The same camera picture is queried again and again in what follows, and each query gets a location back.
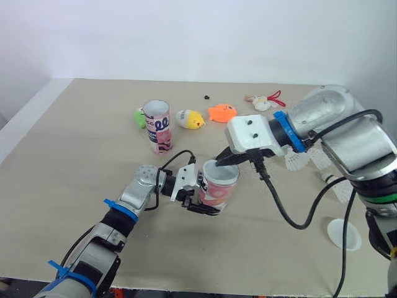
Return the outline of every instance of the white wall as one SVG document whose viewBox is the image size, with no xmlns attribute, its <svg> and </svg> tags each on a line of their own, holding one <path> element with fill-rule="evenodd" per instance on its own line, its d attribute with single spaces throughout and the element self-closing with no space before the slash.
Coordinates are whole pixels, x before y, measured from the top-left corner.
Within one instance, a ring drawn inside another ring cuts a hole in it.
<svg viewBox="0 0 397 298">
<path fill-rule="evenodd" d="M 54 77 L 343 84 L 397 135 L 395 0 L 3 0 L 0 9 L 6 43 Z"/>
</svg>

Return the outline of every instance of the paper cup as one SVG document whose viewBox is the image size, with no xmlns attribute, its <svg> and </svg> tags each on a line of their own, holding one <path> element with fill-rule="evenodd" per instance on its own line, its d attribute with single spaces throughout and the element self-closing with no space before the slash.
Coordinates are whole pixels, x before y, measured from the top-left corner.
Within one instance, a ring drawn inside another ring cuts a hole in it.
<svg viewBox="0 0 397 298">
<path fill-rule="evenodd" d="M 237 166 L 215 166 L 215 160 L 207 160 L 203 165 L 203 182 L 198 199 L 205 205 L 222 211 L 233 192 L 240 175 Z"/>
<path fill-rule="evenodd" d="M 171 149 L 169 105 L 165 101 L 153 100 L 143 106 L 146 128 L 155 153 L 167 153 Z"/>
</svg>

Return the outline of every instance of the black cable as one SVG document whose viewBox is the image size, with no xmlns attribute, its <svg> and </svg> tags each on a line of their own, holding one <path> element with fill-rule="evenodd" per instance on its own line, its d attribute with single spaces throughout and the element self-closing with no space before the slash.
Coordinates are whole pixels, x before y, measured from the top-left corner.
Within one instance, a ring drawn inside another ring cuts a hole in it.
<svg viewBox="0 0 397 298">
<path fill-rule="evenodd" d="M 78 238 L 77 240 L 76 240 L 76 242 L 74 242 L 73 243 L 73 245 L 71 246 L 71 248 L 69 248 L 69 250 L 68 250 L 68 252 L 65 254 L 65 256 L 63 257 L 63 259 L 62 259 L 62 262 L 61 262 L 61 266 L 63 267 L 64 265 L 65 265 L 65 263 L 66 263 L 66 261 L 68 260 L 68 258 L 70 257 L 70 254 L 72 253 L 72 251 L 76 248 L 76 246 L 81 242 L 81 240 L 83 240 L 83 238 L 84 237 L 86 237 L 88 234 L 89 234 L 89 232 L 91 232 L 91 230 L 94 228 L 94 226 L 92 226 L 91 228 L 89 228 L 88 230 L 86 230 L 85 232 L 84 232 L 84 234 L 82 234 L 81 236 L 80 236 L 80 238 Z M 56 278 L 58 279 L 59 278 L 59 271 L 57 271 L 56 272 Z"/>
<path fill-rule="evenodd" d="M 352 210 L 353 202 L 354 202 L 354 197 L 355 197 L 355 190 L 353 189 L 352 195 L 350 196 L 349 203 L 346 208 L 345 212 L 345 219 L 343 222 L 343 234 L 342 234 L 342 274 L 341 274 L 341 279 L 339 280 L 339 284 L 337 286 L 337 289 L 335 291 L 335 294 L 333 295 L 333 298 L 336 298 L 343 286 L 343 283 L 345 281 L 345 275 L 346 275 L 346 242 L 347 242 L 347 224 L 349 223 L 349 216 L 350 216 L 350 211 Z"/>
<path fill-rule="evenodd" d="M 272 193 L 274 202 L 275 202 L 275 204 L 277 205 L 277 208 L 279 209 L 279 211 L 280 211 L 282 217 L 283 217 L 292 227 L 294 227 L 294 228 L 296 228 L 296 229 L 298 229 L 298 230 L 304 230 L 304 229 L 306 229 L 307 227 L 309 227 L 309 225 L 310 225 L 310 223 L 311 223 L 311 221 L 312 221 L 312 219 L 313 219 L 314 212 L 316 211 L 317 205 L 318 205 L 318 203 L 320 202 L 320 200 L 323 198 L 323 196 L 325 195 L 325 193 L 326 193 L 331 187 L 333 187 L 335 184 L 337 184 L 337 183 L 339 183 L 339 182 L 342 182 L 342 181 L 346 180 L 345 177 L 340 177 L 340 178 L 338 178 L 338 179 L 335 179 L 333 182 L 327 184 L 327 185 L 320 191 L 320 193 L 317 195 L 316 199 L 314 200 L 313 205 L 312 205 L 311 208 L 310 208 L 310 211 L 309 211 L 309 214 L 308 214 L 308 217 L 307 217 L 305 223 L 302 224 L 302 225 L 298 225 L 297 223 L 295 223 L 295 222 L 288 216 L 287 212 L 285 211 L 285 209 L 284 209 L 284 207 L 283 207 L 283 205 L 282 205 L 282 203 L 281 203 L 281 201 L 280 201 L 279 194 L 277 194 L 277 191 L 275 190 L 275 188 L 274 188 L 272 182 L 270 181 L 269 175 L 267 175 L 266 172 L 263 171 L 263 170 L 262 170 L 262 171 L 259 171 L 258 173 L 260 174 L 261 178 L 265 181 L 267 187 L 269 188 L 270 192 Z"/>
<path fill-rule="evenodd" d="M 160 201 L 160 197 L 159 197 L 159 179 L 160 179 L 160 172 L 162 170 L 164 170 L 166 168 L 166 166 L 168 166 L 170 163 L 172 163 L 178 156 L 182 155 L 183 153 L 190 153 L 190 160 L 189 160 L 189 164 L 192 160 L 195 160 L 195 156 L 193 154 L 193 152 L 191 152 L 190 150 L 182 150 L 180 152 L 178 152 L 177 154 L 175 154 L 170 160 L 168 160 L 162 167 L 157 169 L 157 174 L 156 174 L 156 189 L 154 191 L 154 193 L 156 194 L 156 203 L 153 207 L 149 207 L 146 208 L 145 211 L 151 211 L 151 210 L 155 210 L 157 209 L 157 207 L 159 207 L 159 201 Z"/>
<path fill-rule="evenodd" d="M 329 133 L 330 131 L 337 129 L 338 127 L 353 121 L 354 119 L 357 119 L 359 117 L 365 116 L 365 115 L 375 115 L 377 117 L 377 121 L 379 123 L 383 122 L 383 116 L 381 114 L 381 112 L 379 112 L 378 110 L 375 109 L 370 109 L 370 110 L 364 110 L 358 113 L 355 113 L 353 115 L 350 115 L 348 117 L 346 117 L 345 119 L 342 119 L 341 121 L 338 121 L 334 124 L 332 124 L 331 126 L 327 127 L 326 129 L 320 131 L 319 133 L 317 133 L 314 138 L 311 140 L 313 143 L 315 143 L 316 141 L 318 141 L 320 138 L 322 138 L 323 136 L 325 136 L 327 133 Z"/>
</svg>

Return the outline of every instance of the blue ring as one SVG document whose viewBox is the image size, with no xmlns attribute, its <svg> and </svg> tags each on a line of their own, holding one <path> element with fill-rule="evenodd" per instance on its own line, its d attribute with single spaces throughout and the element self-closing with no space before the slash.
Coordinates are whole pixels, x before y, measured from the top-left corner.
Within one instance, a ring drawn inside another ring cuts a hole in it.
<svg viewBox="0 0 397 298">
<path fill-rule="evenodd" d="M 302 143 L 302 141 L 298 138 L 296 133 L 293 131 L 291 125 L 288 123 L 287 115 L 283 111 L 278 111 L 273 114 L 274 118 L 281 124 L 281 127 L 284 129 L 285 133 L 290 138 L 293 146 L 299 152 L 306 152 L 306 147 Z"/>
<path fill-rule="evenodd" d="M 138 218 L 138 216 L 136 216 L 136 214 L 135 214 L 134 212 L 128 210 L 127 208 L 125 208 L 125 207 L 123 207 L 123 206 L 121 206 L 121 205 L 118 205 L 115 201 L 111 201 L 111 200 L 109 200 L 109 199 L 105 199 L 104 202 L 105 202 L 110 208 L 116 209 L 116 210 L 118 210 L 118 211 L 120 211 L 120 212 L 123 212 L 124 214 L 128 215 L 129 217 L 131 217 L 132 220 L 133 220 L 135 223 L 138 222 L 138 219 L 139 219 L 139 218 Z"/>
</svg>

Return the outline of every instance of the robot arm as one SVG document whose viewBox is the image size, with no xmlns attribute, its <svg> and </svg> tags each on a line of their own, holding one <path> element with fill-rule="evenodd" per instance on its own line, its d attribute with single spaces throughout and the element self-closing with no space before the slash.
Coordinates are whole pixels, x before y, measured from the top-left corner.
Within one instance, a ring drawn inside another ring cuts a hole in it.
<svg viewBox="0 0 397 298">
<path fill-rule="evenodd" d="M 375 114 L 377 120 L 368 114 Z M 340 86 L 321 86 L 288 115 L 276 112 L 274 116 L 270 121 L 262 115 L 229 121 L 230 146 L 217 156 L 217 165 L 249 160 L 257 170 L 264 169 L 263 156 L 284 155 L 285 145 L 305 152 L 321 140 L 324 152 L 367 207 L 370 243 L 392 259 L 388 287 L 390 293 L 397 292 L 397 148 L 381 125 L 381 114 L 363 111 Z"/>
<path fill-rule="evenodd" d="M 108 290 L 120 266 L 117 253 L 123 250 L 127 237 L 146 208 L 156 187 L 155 166 L 140 166 L 135 178 L 116 201 L 105 200 L 110 210 L 72 247 L 61 265 L 51 261 L 57 279 L 35 298 L 100 297 Z M 167 177 L 159 173 L 159 191 Z"/>
</svg>

